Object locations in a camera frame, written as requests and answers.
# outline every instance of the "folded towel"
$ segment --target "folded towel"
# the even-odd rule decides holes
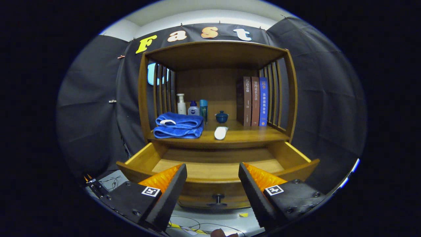
[[[197,128],[180,129],[166,126],[157,126],[154,128],[154,135],[156,138],[187,138],[195,139],[202,135],[203,122]]]
[[[184,115],[184,114],[177,114],[177,113],[163,113],[159,115],[156,119],[156,123],[158,126],[165,126],[165,127],[172,127],[172,128],[181,128],[181,129],[193,129],[200,126],[203,121],[202,116],[197,115]]]

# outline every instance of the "blue book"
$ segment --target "blue book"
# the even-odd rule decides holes
[[[268,103],[269,95],[267,90],[267,78],[260,77],[260,118],[259,126],[266,126],[267,123],[267,113],[268,113]]]

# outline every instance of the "wooden drawer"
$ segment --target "wooden drawer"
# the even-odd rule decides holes
[[[170,147],[157,141],[148,143],[125,163],[117,162],[123,174],[132,182],[140,182],[156,173],[185,163],[187,180],[179,197],[185,207],[210,208],[214,194],[223,194],[226,208],[250,206],[244,192],[238,168],[247,162],[285,180],[306,180],[319,163],[311,161],[285,141],[258,148],[185,149]]]

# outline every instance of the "teal bottle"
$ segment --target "teal bottle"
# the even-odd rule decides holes
[[[200,100],[200,116],[203,117],[203,122],[208,124],[208,101]]]

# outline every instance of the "cabinet top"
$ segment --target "cabinet top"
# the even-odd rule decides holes
[[[174,71],[206,68],[259,70],[287,54],[287,49],[237,40],[180,43],[145,52],[149,60]]]

